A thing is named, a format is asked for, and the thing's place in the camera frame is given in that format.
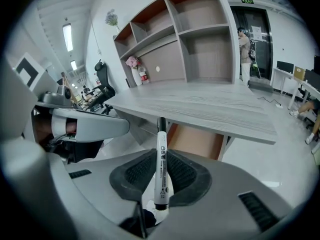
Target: gray desk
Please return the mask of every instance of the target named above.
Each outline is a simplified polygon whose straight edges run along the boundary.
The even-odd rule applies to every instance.
[[[240,80],[235,84],[160,81],[123,91],[106,103],[130,121],[138,143],[144,136],[137,118],[156,124],[158,117],[224,136],[267,144],[277,141],[269,116]]]

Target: flower vase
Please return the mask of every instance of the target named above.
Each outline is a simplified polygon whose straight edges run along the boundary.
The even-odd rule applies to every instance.
[[[137,86],[142,85],[142,81],[141,81],[141,77],[138,72],[138,69],[131,68],[131,71],[132,71],[133,79],[134,79],[136,85]]]

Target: poster on door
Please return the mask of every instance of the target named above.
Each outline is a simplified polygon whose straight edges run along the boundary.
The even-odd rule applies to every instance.
[[[262,32],[261,32],[261,27],[259,26],[251,26],[252,28],[252,33],[253,33],[253,39],[262,41]]]

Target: floor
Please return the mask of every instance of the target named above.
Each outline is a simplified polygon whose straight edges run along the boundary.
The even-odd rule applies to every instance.
[[[275,101],[269,103],[260,99],[278,133],[278,141],[275,145],[268,145],[236,138],[224,154],[222,162],[247,171],[278,193],[294,208],[308,199],[319,178],[319,169],[311,154],[311,149],[316,143],[305,144],[305,138],[310,131],[306,129],[304,121],[289,115],[288,104],[291,99],[289,96],[277,92],[252,91],[257,98],[265,97],[269,101],[275,99],[282,104],[283,108],[277,108]],[[293,108],[298,107],[297,103],[293,105]],[[156,145],[155,135],[150,134],[150,137],[140,146],[131,134],[127,133],[112,140],[105,140],[104,147],[96,158],[86,159],[86,161],[123,156],[155,148]],[[155,210],[154,184],[153,178],[142,196],[142,204],[144,208],[155,214],[159,222],[166,216],[166,212]]]

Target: chair headrest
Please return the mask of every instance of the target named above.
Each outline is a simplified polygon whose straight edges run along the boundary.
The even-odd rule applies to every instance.
[[[107,65],[105,63],[101,62],[101,59],[99,59],[99,62],[94,66],[95,71],[100,71],[103,68],[105,68]]]

